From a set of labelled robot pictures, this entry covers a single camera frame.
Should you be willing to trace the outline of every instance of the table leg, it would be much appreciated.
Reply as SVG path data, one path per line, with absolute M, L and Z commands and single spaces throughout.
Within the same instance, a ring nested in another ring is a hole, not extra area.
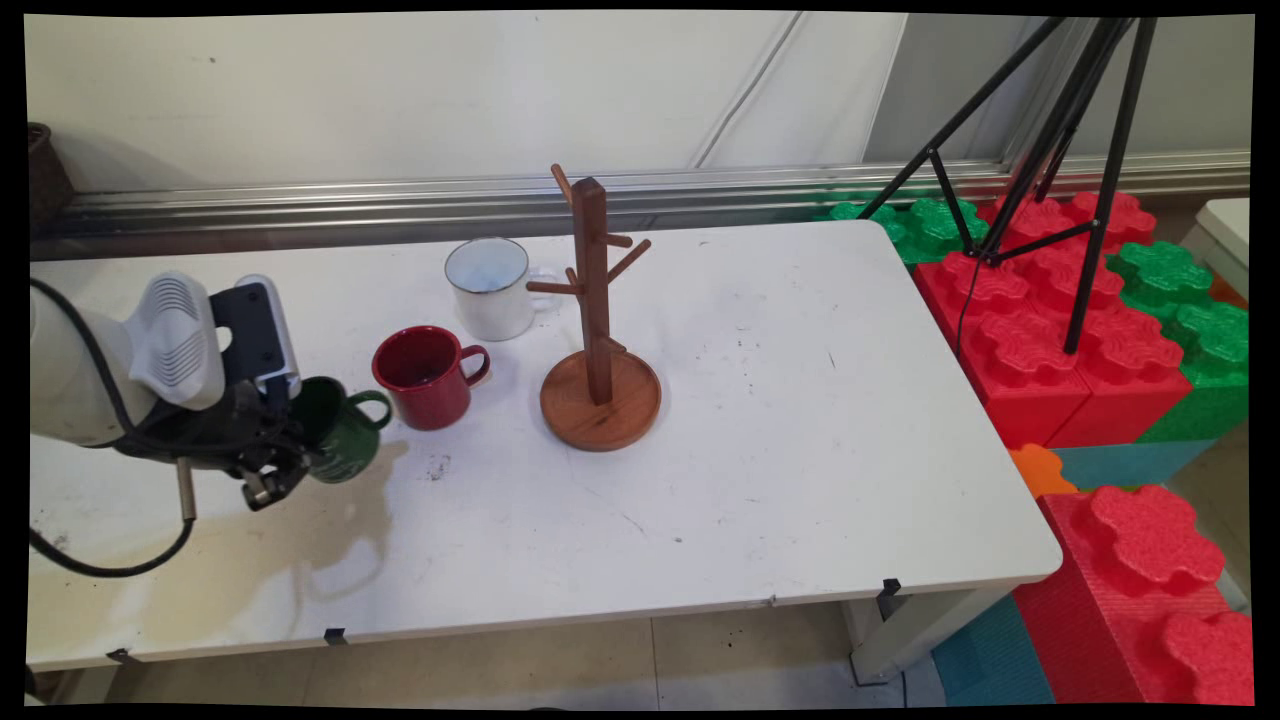
M 982 615 L 1014 585 L 914 594 L 887 620 L 876 600 L 842 605 L 854 652 L 849 656 L 858 684 L 886 683 Z
M 102 705 L 119 669 L 119 665 L 100 665 L 67 670 L 50 705 Z

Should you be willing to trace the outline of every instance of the wooden mug tree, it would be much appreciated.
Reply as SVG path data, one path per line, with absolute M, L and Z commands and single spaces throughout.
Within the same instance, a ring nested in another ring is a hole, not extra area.
M 579 450 L 618 450 L 644 437 L 658 416 L 662 386 L 644 360 L 609 337 L 609 283 L 652 245 L 636 245 L 613 269 L 608 247 L 631 247 L 631 238 L 609 234 L 604 188 L 595 178 L 568 184 L 559 165 L 552 174 L 573 210 L 577 272 L 568 283 L 529 282 L 534 292 L 577 297 L 582 316 L 582 351 L 556 364 L 543 380 L 543 418 L 556 437 Z

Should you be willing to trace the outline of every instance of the tripod leg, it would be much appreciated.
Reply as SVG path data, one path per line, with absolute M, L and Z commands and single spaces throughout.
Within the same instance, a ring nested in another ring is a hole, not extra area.
M 1117 18 L 1100 18 L 1098 24 L 1094 26 L 1093 33 L 1089 36 L 1089 41 L 1080 54 L 1080 59 L 1071 68 L 1071 74 L 1068 77 L 1062 92 L 1057 96 L 1053 109 L 1050 110 L 1044 126 L 1041 127 L 1036 142 L 1027 154 L 1027 161 L 1023 163 L 1023 167 L 1018 169 L 1018 174 L 1014 176 L 1014 182 L 1005 196 L 1005 204 L 996 213 L 996 219 L 991 223 L 991 229 L 987 232 L 987 241 L 982 247 L 982 255 L 1000 252 L 1001 236 L 1014 219 L 1014 213 L 1021 205 L 1023 197 L 1027 196 L 1027 191 L 1030 188 L 1032 181 L 1036 179 L 1036 173 L 1048 156 L 1053 141 L 1066 129 L 1070 113 L 1076 108 L 1084 91 L 1088 90 L 1085 79 L 1094 65 L 1101 61 L 1102 51 L 1106 49 L 1106 42 L 1111 32 L 1121 22 L 1124 20 Z
M 951 179 L 947 178 L 947 169 L 942 167 L 942 158 L 938 156 L 938 151 L 929 147 L 929 161 L 933 163 L 933 174 L 938 176 L 938 184 L 942 186 L 942 195 L 947 199 L 947 208 L 951 209 L 951 219 L 956 223 L 956 229 L 960 231 L 960 242 L 964 246 L 964 254 L 973 258 L 973 238 L 969 237 L 969 225 L 964 222 L 964 214 L 960 213 L 960 201 L 956 200 L 956 191 L 951 187 Z
M 1084 313 L 1093 292 L 1093 275 L 1098 272 L 1102 256 L 1102 240 L 1106 237 L 1107 223 L 1111 220 L 1111 204 L 1116 184 L 1120 182 L 1120 165 L 1124 163 L 1125 146 L 1129 145 L 1129 129 L 1133 127 L 1133 113 L 1138 106 L 1138 92 L 1142 90 L 1142 76 L 1147 69 L 1147 55 L 1151 53 L 1151 38 L 1156 35 L 1156 18 L 1142 18 L 1138 22 L 1138 35 L 1133 42 L 1133 55 L 1129 58 L 1129 72 L 1124 78 L 1124 92 L 1120 95 L 1120 110 L 1116 113 L 1116 126 L 1111 132 L 1111 149 L 1107 150 L 1107 164 L 1102 170 L 1102 188 L 1098 191 L 1098 209 L 1094 214 L 1097 224 L 1089 234 L 1089 247 L 1080 268 L 1080 284 L 1075 291 L 1075 305 L 1071 307 L 1071 322 L 1066 328 L 1066 345 L 1062 351 L 1071 355 L 1080 346 L 1080 332 L 1084 328 Z
M 1021 65 L 1023 61 L 1032 53 L 1034 53 L 1036 49 L 1039 47 L 1042 42 L 1044 42 L 1044 38 L 1052 35 L 1053 31 L 1057 29 L 1057 26 L 1062 24 L 1064 19 L 1065 18 L 1061 17 L 1053 17 L 1044 20 L 1044 23 L 1041 24 L 1041 27 L 1037 28 L 1036 32 L 1027 38 L 1027 42 L 1023 42 L 1021 47 L 1019 47 L 1018 51 L 1014 53 L 1011 58 L 1005 60 L 1005 64 L 1001 65 L 998 70 L 996 70 L 996 74 L 991 76 L 991 79 L 988 79 L 986 85 L 978 88 L 978 92 L 975 92 L 974 96 L 970 97 L 969 101 L 965 102 L 963 108 L 960 108 L 960 111 L 957 111 L 955 117 L 947 120 L 947 123 L 942 126 L 942 128 L 938 129 L 938 132 L 933 133 L 933 137 L 931 137 L 929 141 L 924 145 L 924 147 L 922 147 L 920 151 L 916 152 L 914 158 L 911 158 L 911 161 L 908 163 L 906 167 L 902 168 L 902 170 L 899 172 L 892 181 L 890 181 L 888 186 L 886 186 L 884 190 L 882 190 L 879 195 L 876 196 L 874 200 L 872 200 L 870 202 L 867 204 L 865 208 L 863 208 L 863 211 L 858 214 L 858 219 L 865 220 L 867 218 L 872 217 L 872 213 L 879 210 L 881 205 L 883 205 L 886 200 L 892 197 L 892 195 L 897 192 L 897 188 L 902 187 L 902 183 L 905 183 L 908 179 L 910 179 L 913 174 L 915 174 L 915 170 L 920 169 L 920 165 L 923 165 L 924 160 L 928 159 L 929 149 L 932 147 L 936 150 L 943 142 L 946 142 L 946 140 L 951 137 L 951 133 L 954 133 L 956 128 L 964 124 L 964 122 L 969 119 L 969 115 L 972 115 L 973 111 L 977 110 L 978 106 L 982 105 L 984 100 L 987 100 L 987 97 L 991 97 L 991 94 L 995 92 L 996 88 L 998 88 L 1002 82 L 1005 82 L 1005 78 L 1014 74 L 1014 70 L 1016 70 L 1018 67 Z
M 1107 64 L 1111 63 L 1111 54 L 1115 53 L 1116 45 L 1120 45 L 1120 38 L 1124 37 L 1124 33 L 1129 31 L 1129 26 L 1132 24 L 1133 18 L 1126 18 L 1124 24 L 1116 27 L 1116 32 L 1107 42 L 1107 47 L 1102 54 L 1102 60 L 1094 65 L 1093 70 L 1089 73 L 1089 78 L 1085 81 L 1088 83 L 1088 91 L 1071 111 L 1071 119 L 1066 124 L 1066 132 L 1064 132 L 1062 137 L 1057 141 L 1057 149 L 1053 150 L 1053 159 L 1048 161 L 1048 167 L 1044 169 L 1044 177 L 1036 188 L 1036 202 L 1043 202 L 1044 197 L 1048 196 L 1050 188 L 1053 187 L 1053 178 L 1057 177 L 1057 170 L 1062 167 L 1062 159 L 1066 158 L 1066 150 L 1071 146 L 1071 138 L 1075 137 L 1075 131 L 1079 129 L 1080 120 L 1084 119 L 1084 111 L 1089 109 L 1093 94 L 1098 90 L 1098 83 L 1102 82 L 1102 74 L 1106 72 Z

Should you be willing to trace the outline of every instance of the white wall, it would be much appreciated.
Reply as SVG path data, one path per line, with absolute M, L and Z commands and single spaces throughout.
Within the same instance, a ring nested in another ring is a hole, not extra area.
M 1134 24 L 1116 46 L 1071 141 L 1071 155 L 1106 155 L 1111 146 L 1137 35 Z M 1248 150 L 1253 135 L 1253 15 L 1160 18 L 1128 151 Z
M 911 13 L 881 99 L 865 163 L 905 163 L 1036 32 L 1044 17 Z M 1059 53 L 1053 35 L 942 143 L 952 160 L 1000 160 L 1009 135 Z
M 905 15 L 806 13 L 704 167 L 856 163 Z M 27 15 L 81 191 L 689 168 L 790 12 Z

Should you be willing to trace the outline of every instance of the red foam block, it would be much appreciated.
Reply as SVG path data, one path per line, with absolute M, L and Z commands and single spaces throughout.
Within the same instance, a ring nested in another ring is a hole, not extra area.
M 1005 447 L 1046 445 L 1088 398 L 1062 341 L 1029 302 L 1007 315 L 965 319 L 960 366 Z
M 991 224 L 1004 205 L 1005 196 L 1001 195 L 993 205 L 978 209 L 978 218 Z M 1080 223 L 1073 222 L 1071 218 L 1066 217 L 1062 211 L 1062 204 L 1057 200 L 1050 197 L 1043 202 L 1036 202 L 1030 197 L 1024 197 L 1018 210 L 1014 211 L 1009 227 L 1005 228 L 1005 234 L 1000 238 L 1000 250 L 1021 247 L 1028 242 L 1070 229 L 1078 224 Z M 1062 242 L 1075 242 L 1078 240 L 1071 238 Z
M 1120 251 L 1126 242 L 1151 245 L 1156 241 L 1156 217 L 1138 206 L 1138 199 L 1117 192 L 1111 201 L 1111 219 L 1107 222 L 1107 234 L 1102 240 L 1102 252 L 1110 255 Z M 1070 202 L 1062 206 L 1062 213 L 1073 224 L 1093 219 L 1098 209 L 1097 192 L 1076 192 Z
M 1252 624 L 1215 582 L 1221 551 L 1160 486 L 1039 502 L 1062 566 L 1014 600 L 1059 703 L 1253 703 Z
M 1034 300 L 1037 306 L 1070 316 L 1075 305 L 1075 292 L 1080 287 L 1085 250 L 1087 243 L 1062 242 L 1019 255 L 1006 264 L 1027 278 L 1028 297 Z M 1124 278 L 1100 264 L 1089 292 L 1089 313 L 1124 305 L 1120 301 L 1121 290 Z
M 1065 331 L 1068 315 L 1055 323 Z M 1160 320 L 1124 305 L 1085 316 L 1079 356 L 1075 369 L 1089 398 L 1046 447 L 1137 442 L 1192 391 L 1179 369 L 1183 348 L 1160 333 Z
M 963 252 L 950 252 L 941 263 L 920 263 L 915 266 L 915 286 L 924 297 L 924 304 L 933 313 L 938 328 L 947 338 L 951 350 L 956 347 L 956 325 L 965 296 L 973 286 L 973 300 L 965 310 L 965 323 L 973 324 L 987 313 L 1007 314 L 1027 304 L 1029 284 L 1014 273 L 1012 266 L 991 268 L 983 265 L 974 281 L 975 260 Z

